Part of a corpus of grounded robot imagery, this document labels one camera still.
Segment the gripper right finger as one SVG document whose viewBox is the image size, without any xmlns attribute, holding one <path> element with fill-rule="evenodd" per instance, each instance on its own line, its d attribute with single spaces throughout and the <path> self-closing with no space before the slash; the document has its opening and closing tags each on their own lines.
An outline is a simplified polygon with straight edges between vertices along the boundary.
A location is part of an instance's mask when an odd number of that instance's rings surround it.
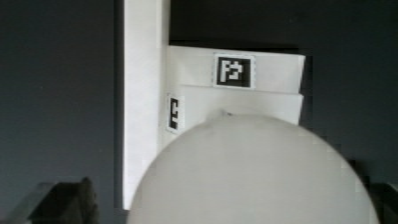
<svg viewBox="0 0 398 224">
<path fill-rule="evenodd" d="M 368 183 L 366 190 L 380 224 L 398 224 L 398 184 Z"/>
</svg>

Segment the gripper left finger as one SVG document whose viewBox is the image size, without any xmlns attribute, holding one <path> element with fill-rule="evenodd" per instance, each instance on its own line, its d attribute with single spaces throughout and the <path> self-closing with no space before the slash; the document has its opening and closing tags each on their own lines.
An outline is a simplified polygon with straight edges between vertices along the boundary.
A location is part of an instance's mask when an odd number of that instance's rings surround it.
<svg viewBox="0 0 398 224">
<path fill-rule="evenodd" d="M 89 176 L 39 182 L 0 224 L 114 224 L 114 189 Z"/>
</svg>

